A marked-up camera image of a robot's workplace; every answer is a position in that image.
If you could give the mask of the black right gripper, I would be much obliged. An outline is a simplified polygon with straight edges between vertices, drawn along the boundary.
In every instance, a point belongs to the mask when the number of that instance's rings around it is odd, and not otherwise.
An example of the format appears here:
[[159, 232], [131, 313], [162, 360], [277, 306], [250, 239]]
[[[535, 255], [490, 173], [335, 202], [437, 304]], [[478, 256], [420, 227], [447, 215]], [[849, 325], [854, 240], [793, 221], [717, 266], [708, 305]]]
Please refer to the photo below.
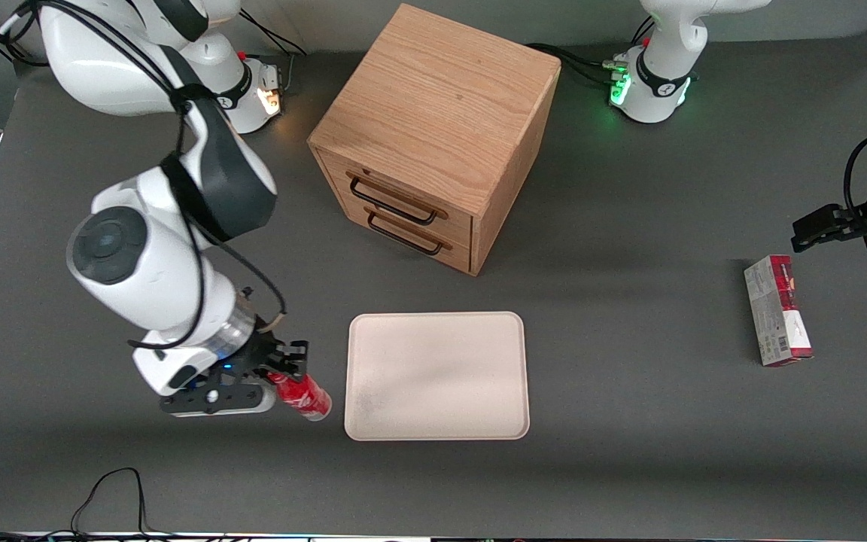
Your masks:
[[271, 382], [272, 375], [303, 379], [309, 369], [309, 342], [285, 343], [272, 332], [253, 332], [244, 346], [214, 364], [221, 379], [256, 379]]

